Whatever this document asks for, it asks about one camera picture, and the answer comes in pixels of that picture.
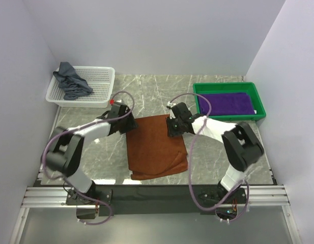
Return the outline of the orange brown towel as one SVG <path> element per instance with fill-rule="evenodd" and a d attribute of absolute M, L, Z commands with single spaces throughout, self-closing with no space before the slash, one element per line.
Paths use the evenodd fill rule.
<path fill-rule="evenodd" d="M 184 140 L 167 136 L 167 117 L 165 114 L 137 118 L 138 128 L 126 133 L 132 180 L 155 179 L 188 169 Z"/>

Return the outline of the purple towel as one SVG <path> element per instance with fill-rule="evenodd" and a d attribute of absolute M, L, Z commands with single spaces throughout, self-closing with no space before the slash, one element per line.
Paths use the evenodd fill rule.
<path fill-rule="evenodd" d="M 202 96 L 211 104 L 210 116 L 255 114 L 247 93 L 202 94 Z"/>

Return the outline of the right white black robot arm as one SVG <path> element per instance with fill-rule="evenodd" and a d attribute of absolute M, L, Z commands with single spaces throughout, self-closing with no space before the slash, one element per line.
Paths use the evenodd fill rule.
<path fill-rule="evenodd" d="M 264 148 L 250 125 L 246 122 L 226 123 L 202 114 L 193 115 L 183 102 L 169 102 L 167 108 L 170 110 L 166 118 L 168 137 L 189 133 L 217 140 L 224 145 L 229 166 L 218 183 L 217 194 L 220 201 L 231 202 L 236 196 L 233 187 L 246 178 L 249 168 L 264 154 Z"/>

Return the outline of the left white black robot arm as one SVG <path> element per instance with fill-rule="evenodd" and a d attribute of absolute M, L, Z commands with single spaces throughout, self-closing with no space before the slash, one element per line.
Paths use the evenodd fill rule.
<path fill-rule="evenodd" d="M 111 109 L 90 123 L 73 128 L 57 127 L 42 154 L 43 167 L 57 171 L 71 187 L 68 195 L 78 196 L 84 204 L 99 200 L 96 184 L 80 168 L 82 150 L 92 141 L 116 132 L 125 134 L 138 124 L 132 109 L 121 101 L 114 101 Z"/>

